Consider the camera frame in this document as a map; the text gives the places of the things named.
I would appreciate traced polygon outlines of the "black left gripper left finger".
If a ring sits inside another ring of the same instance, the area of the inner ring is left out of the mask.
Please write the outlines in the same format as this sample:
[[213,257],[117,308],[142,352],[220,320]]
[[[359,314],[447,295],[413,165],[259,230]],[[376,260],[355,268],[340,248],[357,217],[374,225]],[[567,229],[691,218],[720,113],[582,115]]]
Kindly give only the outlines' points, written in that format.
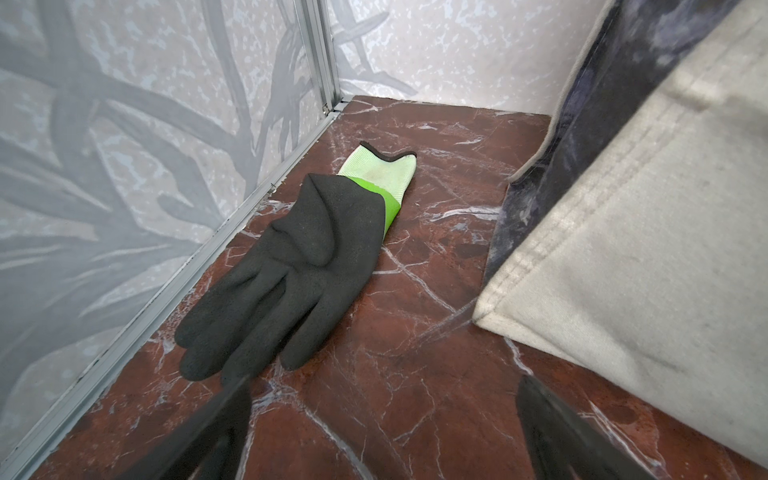
[[234,479],[249,430],[249,381],[241,378],[197,410],[121,479]]

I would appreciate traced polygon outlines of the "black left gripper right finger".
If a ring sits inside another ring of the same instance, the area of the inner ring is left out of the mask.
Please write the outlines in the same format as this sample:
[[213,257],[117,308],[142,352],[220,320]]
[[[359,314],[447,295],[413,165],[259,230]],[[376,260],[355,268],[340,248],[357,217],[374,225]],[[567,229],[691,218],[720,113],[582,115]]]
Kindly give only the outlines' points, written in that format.
[[537,479],[652,477],[536,378],[521,379],[516,408]]

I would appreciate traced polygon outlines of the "beige canvas tote bag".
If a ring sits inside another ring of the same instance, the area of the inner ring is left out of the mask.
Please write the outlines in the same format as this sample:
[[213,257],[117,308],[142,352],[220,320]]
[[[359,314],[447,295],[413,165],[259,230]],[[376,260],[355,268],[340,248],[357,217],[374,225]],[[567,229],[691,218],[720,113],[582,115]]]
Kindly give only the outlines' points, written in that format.
[[767,5],[608,1],[473,313],[767,462]]

